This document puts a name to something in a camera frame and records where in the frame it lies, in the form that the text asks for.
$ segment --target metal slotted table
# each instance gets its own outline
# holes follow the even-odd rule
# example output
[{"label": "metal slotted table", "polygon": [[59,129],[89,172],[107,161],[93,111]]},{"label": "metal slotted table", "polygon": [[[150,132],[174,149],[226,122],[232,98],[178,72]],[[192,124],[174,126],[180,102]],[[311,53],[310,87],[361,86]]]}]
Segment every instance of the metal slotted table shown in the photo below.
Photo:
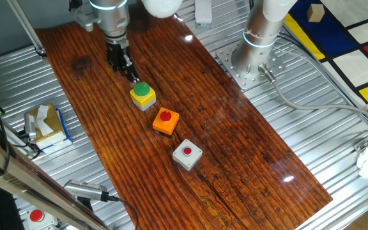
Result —
[{"label": "metal slotted table", "polygon": [[[212,10],[213,22],[209,29],[196,29],[193,0],[183,2],[177,20],[184,21],[215,57],[217,50],[242,38],[249,2],[213,0]],[[349,103],[350,98],[333,79],[295,55],[305,56],[291,43],[278,40],[275,47],[278,49],[273,51],[286,67],[286,72],[277,77],[286,97],[301,105]],[[357,152],[353,149],[353,145],[368,136],[368,124],[362,118],[338,109],[295,110],[285,105],[266,81],[244,93],[333,197],[330,204],[299,229],[339,229],[368,210],[368,179],[359,177]],[[14,129],[21,130],[24,112],[45,102],[52,102],[62,111],[73,145],[51,155],[42,155],[34,162],[61,185],[70,179],[88,181],[105,185],[116,195],[49,62],[41,58],[34,47],[0,57],[0,105],[6,111],[4,119]],[[16,203],[28,229],[26,212],[33,207],[20,199]],[[94,202],[92,205],[107,224],[133,229],[121,203]],[[62,228],[72,227],[62,223]]]}]

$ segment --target red button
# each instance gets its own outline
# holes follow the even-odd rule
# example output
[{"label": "red button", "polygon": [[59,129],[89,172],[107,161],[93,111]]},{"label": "red button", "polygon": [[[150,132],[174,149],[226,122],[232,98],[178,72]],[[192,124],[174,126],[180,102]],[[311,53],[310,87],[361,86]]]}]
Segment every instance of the red button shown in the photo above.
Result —
[{"label": "red button", "polygon": [[190,155],[191,154],[191,149],[190,148],[185,148],[184,149],[184,154],[187,155],[187,156]]},{"label": "red button", "polygon": [[41,210],[33,210],[29,216],[33,222],[39,222],[43,219],[43,212]]},{"label": "red button", "polygon": [[171,120],[171,113],[169,111],[164,111],[160,114],[160,119],[164,122]]}]

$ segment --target green push button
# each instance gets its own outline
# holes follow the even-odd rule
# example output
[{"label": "green push button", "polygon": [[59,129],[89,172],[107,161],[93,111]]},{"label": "green push button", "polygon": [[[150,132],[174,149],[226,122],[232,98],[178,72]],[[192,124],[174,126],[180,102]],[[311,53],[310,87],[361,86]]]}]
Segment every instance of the green push button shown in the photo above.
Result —
[{"label": "green push button", "polygon": [[145,82],[137,83],[133,89],[137,96],[146,96],[150,92],[150,86]]}]

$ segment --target wooden board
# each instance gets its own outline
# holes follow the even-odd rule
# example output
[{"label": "wooden board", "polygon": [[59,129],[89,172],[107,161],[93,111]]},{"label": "wooden board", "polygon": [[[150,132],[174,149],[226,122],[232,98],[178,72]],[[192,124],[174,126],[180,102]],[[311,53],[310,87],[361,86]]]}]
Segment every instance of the wooden board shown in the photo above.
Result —
[{"label": "wooden board", "polygon": [[[183,22],[139,7],[130,15],[132,59],[157,94],[145,112],[107,64],[97,27],[37,33],[120,198],[137,208],[141,229],[294,229],[332,200],[197,38],[185,39],[192,33]],[[171,137],[151,126],[161,106],[180,114]],[[203,150],[190,173],[171,156],[186,138]]]}]

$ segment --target colorful mat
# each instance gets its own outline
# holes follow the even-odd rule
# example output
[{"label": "colorful mat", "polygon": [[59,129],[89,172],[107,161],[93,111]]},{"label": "colorful mat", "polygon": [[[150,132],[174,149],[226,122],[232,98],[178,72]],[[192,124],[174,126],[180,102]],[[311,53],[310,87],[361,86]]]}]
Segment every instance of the colorful mat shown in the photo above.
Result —
[{"label": "colorful mat", "polygon": [[[321,22],[307,10],[323,4]],[[368,0],[298,0],[286,25],[360,105],[368,104]]]}]

